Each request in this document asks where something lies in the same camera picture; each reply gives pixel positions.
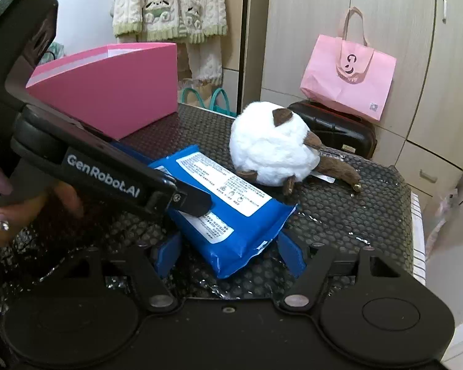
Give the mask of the left hand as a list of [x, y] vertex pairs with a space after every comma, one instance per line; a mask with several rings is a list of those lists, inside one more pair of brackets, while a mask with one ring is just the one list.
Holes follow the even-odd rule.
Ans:
[[40, 214], [48, 199], [56, 196], [63, 207], [75, 218], [82, 218], [83, 203], [75, 189], [65, 182], [53, 180], [41, 191], [30, 196], [13, 196], [13, 186], [0, 168], [0, 247], [8, 245], [14, 237]]

